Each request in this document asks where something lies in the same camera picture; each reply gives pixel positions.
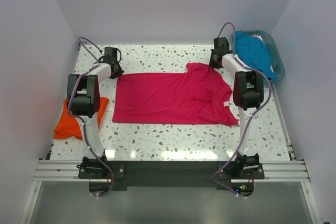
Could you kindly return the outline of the pink t shirt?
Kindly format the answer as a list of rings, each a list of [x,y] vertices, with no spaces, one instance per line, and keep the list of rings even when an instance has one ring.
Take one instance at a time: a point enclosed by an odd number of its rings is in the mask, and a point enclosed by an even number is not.
[[[187,63],[185,73],[132,73],[118,79],[114,123],[222,124],[237,126],[231,87],[203,63]]]

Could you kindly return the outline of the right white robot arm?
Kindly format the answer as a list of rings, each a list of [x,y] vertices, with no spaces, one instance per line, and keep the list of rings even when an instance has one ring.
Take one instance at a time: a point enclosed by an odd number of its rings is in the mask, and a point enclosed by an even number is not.
[[[262,75],[249,69],[236,54],[229,49],[225,37],[214,39],[209,65],[212,68],[225,68],[234,77],[233,103],[238,108],[240,140],[238,151],[224,171],[231,176],[246,178],[259,165],[257,154],[256,122],[253,113],[264,100],[264,81]]]

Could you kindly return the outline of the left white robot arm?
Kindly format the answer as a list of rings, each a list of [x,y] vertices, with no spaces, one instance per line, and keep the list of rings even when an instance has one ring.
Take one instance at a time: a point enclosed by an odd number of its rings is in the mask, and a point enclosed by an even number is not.
[[[105,47],[97,63],[81,74],[70,74],[67,80],[67,112],[76,119],[87,152],[84,161],[96,159],[90,171],[97,178],[108,174],[105,150],[99,136],[98,112],[101,106],[99,84],[106,79],[116,79],[123,74],[120,66],[121,50]]]

